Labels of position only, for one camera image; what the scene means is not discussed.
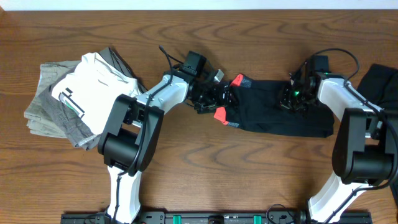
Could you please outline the black leggings red waistband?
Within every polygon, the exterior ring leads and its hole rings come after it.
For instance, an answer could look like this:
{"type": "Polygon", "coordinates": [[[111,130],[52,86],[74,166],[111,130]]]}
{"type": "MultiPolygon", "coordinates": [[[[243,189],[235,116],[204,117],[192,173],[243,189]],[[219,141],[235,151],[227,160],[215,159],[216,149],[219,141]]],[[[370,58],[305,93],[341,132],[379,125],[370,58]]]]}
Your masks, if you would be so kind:
{"type": "Polygon", "coordinates": [[[225,126],[255,133],[327,138],[333,135],[335,119],[324,106],[309,106],[304,113],[280,105],[279,93],[290,83],[280,80],[253,80],[243,74],[230,82],[235,105],[220,106],[214,113],[225,126]]]}

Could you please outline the black garment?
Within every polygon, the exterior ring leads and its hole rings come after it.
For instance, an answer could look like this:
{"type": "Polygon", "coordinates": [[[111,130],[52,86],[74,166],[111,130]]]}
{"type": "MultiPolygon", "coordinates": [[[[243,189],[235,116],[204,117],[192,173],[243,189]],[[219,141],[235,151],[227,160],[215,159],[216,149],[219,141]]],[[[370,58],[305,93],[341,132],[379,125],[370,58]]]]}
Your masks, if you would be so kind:
{"type": "Polygon", "coordinates": [[[358,92],[384,111],[378,116],[380,127],[373,137],[379,142],[364,146],[355,158],[359,160],[368,183],[374,190],[397,183],[397,69],[372,64],[362,78],[358,92]]]}

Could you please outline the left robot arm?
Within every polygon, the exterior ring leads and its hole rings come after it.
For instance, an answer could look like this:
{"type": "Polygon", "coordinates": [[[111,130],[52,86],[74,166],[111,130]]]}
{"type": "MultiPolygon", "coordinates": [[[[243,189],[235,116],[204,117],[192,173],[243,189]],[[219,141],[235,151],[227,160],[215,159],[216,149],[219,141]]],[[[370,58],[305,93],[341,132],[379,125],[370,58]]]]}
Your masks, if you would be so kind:
{"type": "Polygon", "coordinates": [[[137,218],[141,175],[154,156],[165,114],[186,100],[199,114],[229,103],[223,77],[206,57],[190,51],[184,62],[170,65],[150,90],[115,99],[98,144],[111,179],[105,223],[132,223],[137,218]]]}

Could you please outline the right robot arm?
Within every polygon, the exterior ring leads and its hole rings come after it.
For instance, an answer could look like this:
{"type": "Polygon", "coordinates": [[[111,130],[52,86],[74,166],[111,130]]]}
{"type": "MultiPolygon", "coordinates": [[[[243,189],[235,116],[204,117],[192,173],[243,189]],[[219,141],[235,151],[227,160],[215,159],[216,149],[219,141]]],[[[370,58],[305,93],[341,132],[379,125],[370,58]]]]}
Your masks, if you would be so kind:
{"type": "Polygon", "coordinates": [[[397,114],[371,103],[347,77],[331,72],[322,52],[290,74],[290,84],[280,93],[281,107],[291,112],[304,113],[319,104],[340,121],[333,172],[308,199],[297,223],[337,223],[362,193],[384,189],[397,180],[397,114]]]}

